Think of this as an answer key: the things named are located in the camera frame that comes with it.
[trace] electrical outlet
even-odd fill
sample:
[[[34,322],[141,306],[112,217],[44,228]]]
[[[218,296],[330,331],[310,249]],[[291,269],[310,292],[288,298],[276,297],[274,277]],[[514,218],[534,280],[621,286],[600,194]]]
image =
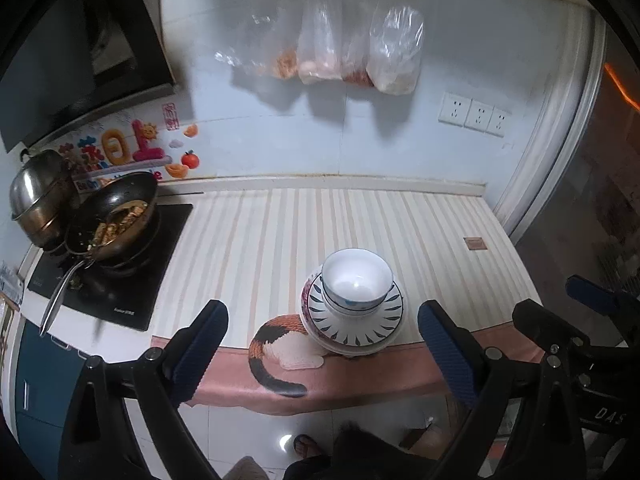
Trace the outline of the electrical outlet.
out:
[[[510,113],[494,108],[494,112],[491,114],[491,119],[489,119],[489,125],[486,128],[486,132],[498,137],[504,137],[504,134],[509,127],[510,117]]]
[[[489,125],[489,119],[491,118],[491,113],[493,111],[494,107],[491,105],[487,105],[473,99],[471,101],[469,113],[466,115],[465,128],[484,132]]]
[[[446,93],[442,99],[442,108],[440,109],[438,120],[441,123],[463,126],[470,106],[471,99],[468,97]]]

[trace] brown label patch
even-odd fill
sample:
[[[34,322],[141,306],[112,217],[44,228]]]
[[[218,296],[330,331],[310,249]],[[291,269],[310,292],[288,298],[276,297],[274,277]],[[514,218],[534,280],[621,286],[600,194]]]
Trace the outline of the brown label patch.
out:
[[[472,236],[465,238],[465,244],[470,251],[485,251],[486,244],[479,236]]]

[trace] sandal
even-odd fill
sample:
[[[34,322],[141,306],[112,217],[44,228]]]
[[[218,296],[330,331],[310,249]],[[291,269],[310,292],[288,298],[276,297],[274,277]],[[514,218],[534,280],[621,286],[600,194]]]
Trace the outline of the sandal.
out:
[[[318,443],[306,434],[299,434],[293,439],[293,451],[302,459],[326,454]]]

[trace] white plate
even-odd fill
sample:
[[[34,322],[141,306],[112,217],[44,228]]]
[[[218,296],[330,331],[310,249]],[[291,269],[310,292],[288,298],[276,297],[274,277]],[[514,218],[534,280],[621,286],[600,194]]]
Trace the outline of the white plate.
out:
[[[322,300],[321,269],[316,269],[302,291],[300,317],[309,335],[332,352],[361,356],[379,352],[396,338],[402,328],[404,303],[398,285],[373,312],[348,316]]]

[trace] black glass stovetop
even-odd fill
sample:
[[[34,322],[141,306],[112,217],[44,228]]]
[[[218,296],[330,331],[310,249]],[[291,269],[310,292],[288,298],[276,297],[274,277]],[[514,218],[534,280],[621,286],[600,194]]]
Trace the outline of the black glass stovetop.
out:
[[[145,265],[125,276],[107,272],[99,263],[78,270],[72,285],[66,290],[63,304],[89,316],[146,330],[164,272],[192,209],[191,204],[156,206],[161,221],[158,232],[145,250]],[[68,254],[43,254],[27,288],[50,298],[73,262],[73,257]]]

